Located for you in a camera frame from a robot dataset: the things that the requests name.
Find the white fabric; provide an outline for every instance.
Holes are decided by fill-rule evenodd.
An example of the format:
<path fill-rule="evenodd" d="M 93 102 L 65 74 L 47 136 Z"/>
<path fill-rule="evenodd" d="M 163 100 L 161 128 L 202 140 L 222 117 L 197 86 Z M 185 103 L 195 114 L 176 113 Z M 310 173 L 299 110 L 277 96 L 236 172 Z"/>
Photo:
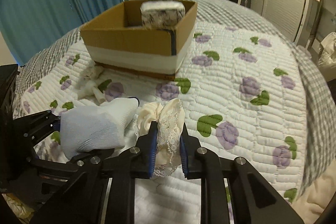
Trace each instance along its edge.
<path fill-rule="evenodd" d="M 34 212 L 33 209 L 29 208 L 27 205 L 23 204 L 18 198 L 11 198 L 6 194 L 2 194 L 3 198 L 6 200 L 8 206 L 11 208 L 16 217 L 25 219 L 31 216 Z"/>
<path fill-rule="evenodd" d="M 336 78 L 336 32 L 326 36 L 320 44 L 323 52 L 318 61 L 318 68 L 327 82 Z"/>
<path fill-rule="evenodd" d="M 180 135 L 183 130 L 185 113 L 182 102 L 170 100 L 164 107 L 159 102 L 143 105 L 135 121 L 137 136 L 146 135 L 152 121 L 157 121 L 157 153 L 154 175 L 171 175 L 181 164 L 179 153 Z"/>
<path fill-rule="evenodd" d="M 310 185 L 305 193 L 292 204 L 293 209 L 305 224 L 313 224 L 328 206 L 336 192 L 336 160 L 317 180 Z"/>
<path fill-rule="evenodd" d="M 105 70 L 99 78 L 100 83 L 107 79 L 112 79 L 113 83 L 122 83 L 121 96 L 136 96 L 140 100 L 140 107 L 154 101 L 165 105 L 163 98 L 173 99 L 171 95 L 179 98 L 185 111 L 188 133 L 197 137 L 202 146 L 220 157 L 245 157 L 282 196 L 288 189 L 297 188 L 299 191 L 305 165 L 307 113 L 305 91 L 290 49 L 276 36 L 243 29 L 227 30 L 219 24 L 197 22 L 196 32 L 209 35 L 209 38 L 201 37 L 197 42 L 193 39 L 176 75 L 177 78 L 188 78 L 190 81 L 191 86 L 187 92 L 184 89 L 182 93 L 181 88 L 176 86 L 177 82 L 173 82 L 169 84 L 176 86 L 173 90 L 177 93 L 168 93 L 167 97 L 167 92 L 156 89 L 166 82 L 113 70 Z M 261 41 L 257 45 L 252 43 L 250 38 L 254 36 L 269 40 L 272 46 L 263 46 Z M 252 52 L 258 61 L 251 63 L 242 60 L 239 53 L 233 52 L 237 47 Z M 194 64 L 192 59 L 205 55 L 206 51 L 217 52 L 219 60 L 209 57 L 206 61 L 212 63 L 210 66 Z M 66 67 L 65 61 L 76 54 L 80 54 L 78 62 Z M 29 109 L 30 113 L 35 113 L 50 109 L 50 102 L 57 99 L 55 113 L 58 113 L 68 101 L 72 101 L 74 107 L 95 105 L 94 98 L 77 100 L 73 86 L 61 90 L 59 83 L 59 79 L 65 75 L 69 75 L 70 80 L 76 83 L 81 71 L 90 62 L 90 55 L 82 42 L 71 46 L 51 73 L 40 80 L 42 83 L 39 89 L 23 94 L 21 106 Z M 284 88 L 282 78 L 273 74 L 276 67 L 286 71 L 295 82 L 293 90 Z M 269 92 L 268 105 L 252 105 L 250 100 L 253 97 L 242 94 L 240 85 L 245 77 L 254 77 L 261 85 L 260 91 Z M 211 134 L 208 137 L 202 136 L 197 130 L 198 120 L 205 115 L 222 117 L 222 122 L 216 125 L 217 129 L 210 129 Z M 216 131 L 232 133 L 230 130 L 233 127 L 238 130 L 239 135 L 234 147 L 226 150 L 220 141 L 224 145 L 228 142 L 225 143 L 224 138 L 217 137 Z M 287 136 L 295 140 L 296 158 L 290 159 L 289 166 L 279 168 L 273 162 L 273 151 L 275 147 L 286 145 Z M 49 147 L 50 142 L 50 138 L 47 138 L 44 145 Z M 131 124 L 125 129 L 124 149 L 134 146 L 135 142 L 136 136 Z M 199 222 L 200 184 L 199 181 L 185 180 L 181 168 L 165 178 L 137 180 L 135 192 L 136 223 Z"/>
<path fill-rule="evenodd" d="M 65 156 L 125 145 L 125 128 L 138 108 L 136 98 L 116 98 L 102 106 L 81 106 L 61 114 L 60 141 Z"/>
<path fill-rule="evenodd" d="M 103 71 L 104 68 L 100 66 L 92 66 L 83 70 L 83 79 L 78 82 L 78 100 L 94 95 L 98 103 L 101 104 L 106 101 L 103 93 L 97 88 L 97 82 L 95 81 Z"/>

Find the cardboard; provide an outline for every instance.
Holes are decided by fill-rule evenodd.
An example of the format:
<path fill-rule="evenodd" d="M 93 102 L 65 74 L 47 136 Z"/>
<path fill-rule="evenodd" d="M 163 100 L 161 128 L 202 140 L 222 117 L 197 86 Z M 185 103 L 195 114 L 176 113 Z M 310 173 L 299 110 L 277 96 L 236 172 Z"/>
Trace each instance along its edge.
<path fill-rule="evenodd" d="M 151 0 L 130 0 L 115 5 L 86 23 L 81 28 L 81 36 L 96 63 L 170 80 L 191 42 L 197 3 L 181 0 L 186 15 L 176 26 L 148 30 L 141 27 L 140 7 L 146 1 Z"/>

